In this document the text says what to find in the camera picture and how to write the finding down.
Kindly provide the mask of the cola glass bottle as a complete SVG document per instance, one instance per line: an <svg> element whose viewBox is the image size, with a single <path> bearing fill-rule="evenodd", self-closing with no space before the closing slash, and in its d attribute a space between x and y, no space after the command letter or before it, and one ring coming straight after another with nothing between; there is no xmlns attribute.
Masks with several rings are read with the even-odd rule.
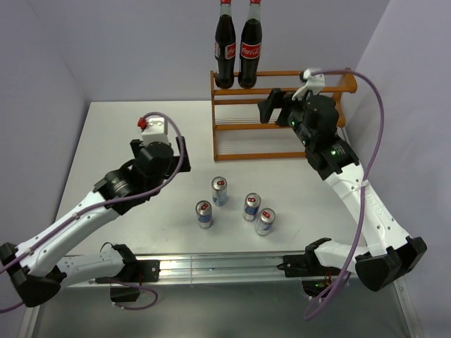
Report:
<svg viewBox="0 0 451 338"><path fill-rule="evenodd" d="M217 69L214 73L216 86L230 89L234 83L236 35L233 25L231 1L220 1L220 15L215 32L214 56Z"/></svg>
<svg viewBox="0 0 451 338"><path fill-rule="evenodd" d="M252 88L257 82L262 42L260 7L260 1L249 2L247 20L241 34L238 82L245 89Z"/></svg>

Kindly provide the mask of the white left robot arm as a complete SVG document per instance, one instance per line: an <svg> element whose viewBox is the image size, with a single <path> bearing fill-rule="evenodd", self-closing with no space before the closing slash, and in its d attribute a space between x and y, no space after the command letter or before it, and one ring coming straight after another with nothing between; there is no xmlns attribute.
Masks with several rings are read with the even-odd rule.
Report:
<svg viewBox="0 0 451 338"><path fill-rule="evenodd" d="M135 157L105 174L75 208L32 239L1 245L1 271L8 273L22 305L40 306L79 282L122 284L137 277L137 258L124 244L92 255L67 254L100 227L148 202L175 175L190 172L185 138L175 140L178 155L168 142L132 140Z"/></svg>

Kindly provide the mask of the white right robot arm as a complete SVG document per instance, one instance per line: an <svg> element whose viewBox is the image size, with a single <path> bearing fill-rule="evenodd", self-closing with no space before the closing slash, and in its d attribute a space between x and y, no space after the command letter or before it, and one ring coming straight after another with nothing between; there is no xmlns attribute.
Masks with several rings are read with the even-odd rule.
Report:
<svg viewBox="0 0 451 338"><path fill-rule="evenodd" d="M427 245L394 219L374 191L356 153L338 134L334 100L311 90L298 99L294 92L274 88L258 108L261 123L280 109L276 123L292 128L304 145L308 164L342 200L360 229L358 238L366 242L365 246L348 246L319 239L306 247L302 267L318 275L348 261L348 271L373 292L412 271Z"/></svg>

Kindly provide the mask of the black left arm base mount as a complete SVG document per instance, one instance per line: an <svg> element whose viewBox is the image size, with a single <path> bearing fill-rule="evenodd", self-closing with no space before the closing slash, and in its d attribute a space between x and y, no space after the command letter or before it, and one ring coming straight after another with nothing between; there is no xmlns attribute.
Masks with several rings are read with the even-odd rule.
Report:
<svg viewBox="0 0 451 338"><path fill-rule="evenodd" d="M159 279L160 261L135 261L127 264L116 276L98 277L96 284L109 284L109 296L112 305L124 311L141 311L156 305L159 294L147 282ZM146 305L135 305L140 296L152 295L153 299Z"/></svg>

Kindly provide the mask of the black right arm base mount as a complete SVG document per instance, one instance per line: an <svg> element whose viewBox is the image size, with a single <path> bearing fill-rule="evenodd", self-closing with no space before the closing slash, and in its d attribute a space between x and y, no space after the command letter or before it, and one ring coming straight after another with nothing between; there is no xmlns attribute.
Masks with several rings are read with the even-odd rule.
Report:
<svg viewBox="0 0 451 338"><path fill-rule="evenodd" d="M339 273L337 268L319 265L307 253L283 256L283 262L277 265L277 269L283 271L286 278L301 277L302 288L309 296L317 296Z"/></svg>

